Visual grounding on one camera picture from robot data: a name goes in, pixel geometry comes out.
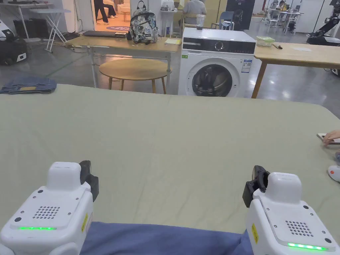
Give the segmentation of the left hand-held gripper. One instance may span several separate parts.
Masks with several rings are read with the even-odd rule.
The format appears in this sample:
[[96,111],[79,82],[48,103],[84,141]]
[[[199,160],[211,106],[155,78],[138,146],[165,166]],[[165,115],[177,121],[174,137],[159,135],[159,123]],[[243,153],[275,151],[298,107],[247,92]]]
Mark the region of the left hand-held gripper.
[[55,162],[0,233],[2,255],[79,255],[93,218],[99,179],[91,161]]

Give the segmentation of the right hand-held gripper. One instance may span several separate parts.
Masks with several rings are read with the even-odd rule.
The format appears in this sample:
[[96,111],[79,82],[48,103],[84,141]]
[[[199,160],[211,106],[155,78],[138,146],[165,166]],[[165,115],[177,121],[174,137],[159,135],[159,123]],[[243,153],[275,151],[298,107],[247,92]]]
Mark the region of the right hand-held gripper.
[[301,199],[295,174],[255,165],[246,182],[246,230],[255,255],[338,255],[340,248],[314,209]]

